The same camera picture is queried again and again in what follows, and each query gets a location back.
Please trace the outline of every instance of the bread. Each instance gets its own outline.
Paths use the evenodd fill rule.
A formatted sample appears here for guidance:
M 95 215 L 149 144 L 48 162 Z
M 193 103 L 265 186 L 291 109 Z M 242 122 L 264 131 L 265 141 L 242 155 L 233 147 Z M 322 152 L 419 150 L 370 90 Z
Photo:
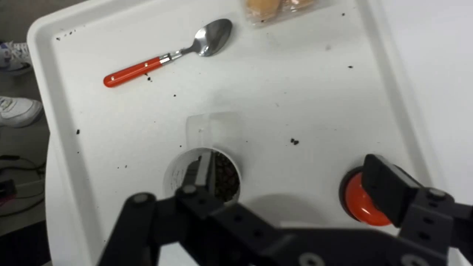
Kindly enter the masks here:
M 311 5 L 314 0 L 285 0 L 285 4 L 289 5 L 293 10 L 305 8 Z
M 257 20 L 265 20 L 277 14 L 280 0 L 246 0 L 246 11 Z

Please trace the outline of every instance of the white sneaker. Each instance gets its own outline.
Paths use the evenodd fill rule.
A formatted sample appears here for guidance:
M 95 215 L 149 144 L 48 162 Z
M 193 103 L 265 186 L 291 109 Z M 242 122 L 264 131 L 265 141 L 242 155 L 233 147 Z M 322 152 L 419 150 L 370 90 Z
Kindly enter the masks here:
M 29 48 L 26 42 L 0 41 L 0 69 L 16 72 L 30 67 Z
M 38 100 L 0 96 L 0 127 L 24 127 L 41 112 Z

